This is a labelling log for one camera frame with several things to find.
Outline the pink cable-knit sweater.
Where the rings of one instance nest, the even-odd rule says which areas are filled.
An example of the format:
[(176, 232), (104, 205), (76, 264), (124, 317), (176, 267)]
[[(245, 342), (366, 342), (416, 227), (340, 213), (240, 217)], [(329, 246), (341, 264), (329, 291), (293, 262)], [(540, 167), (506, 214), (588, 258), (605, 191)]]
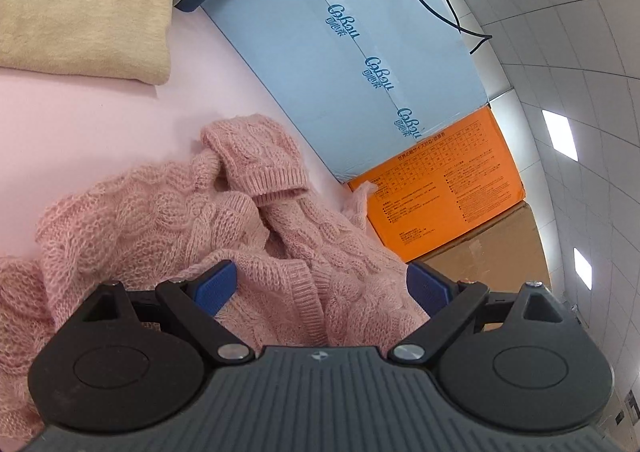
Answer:
[(184, 163), (142, 166), (61, 199), (39, 221), (38, 256), (2, 258), (3, 441), (40, 432), (29, 366), (107, 281), (149, 290), (230, 260), (238, 289), (218, 321), (255, 350), (387, 350), (426, 321), (405, 264), (367, 233), (372, 184), (330, 208), (294, 140), (261, 115), (209, 123), (201, 139)]

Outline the beige folded sweater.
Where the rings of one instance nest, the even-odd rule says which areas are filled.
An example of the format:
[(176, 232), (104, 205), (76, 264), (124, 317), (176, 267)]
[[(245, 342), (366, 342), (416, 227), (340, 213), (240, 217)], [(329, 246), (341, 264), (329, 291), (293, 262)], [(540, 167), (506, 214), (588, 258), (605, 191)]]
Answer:
[(4, 68), (138, 80), (170, 75), (172, 0), (1, 0)]

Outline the light blue cardboard box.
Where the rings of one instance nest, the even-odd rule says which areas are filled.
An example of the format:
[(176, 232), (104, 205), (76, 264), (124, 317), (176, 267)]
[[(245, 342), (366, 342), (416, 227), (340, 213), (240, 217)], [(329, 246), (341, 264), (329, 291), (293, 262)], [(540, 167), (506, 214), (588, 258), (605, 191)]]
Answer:
[(442, 0), (207, 0), (204, 8), (340, 182), (486, 104)]

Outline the large brown cardboard box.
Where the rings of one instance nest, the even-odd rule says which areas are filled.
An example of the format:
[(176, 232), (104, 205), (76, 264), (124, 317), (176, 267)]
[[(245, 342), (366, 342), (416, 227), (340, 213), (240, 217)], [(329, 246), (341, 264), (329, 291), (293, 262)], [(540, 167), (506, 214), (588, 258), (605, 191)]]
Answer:
[(521, 201), (419, 260), (454, 282), (516, 293), (527, 281), (551, 285), (533, 210)]

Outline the orange cardboard box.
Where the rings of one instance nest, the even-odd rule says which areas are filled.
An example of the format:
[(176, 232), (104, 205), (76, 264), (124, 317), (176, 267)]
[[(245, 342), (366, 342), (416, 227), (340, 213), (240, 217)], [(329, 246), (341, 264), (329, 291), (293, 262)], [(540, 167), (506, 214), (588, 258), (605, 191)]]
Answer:
[(409, 262), (524, 201), (518, 168), (491, 108), (472, 112), (348, 182), (375, 186), (368, 219)]

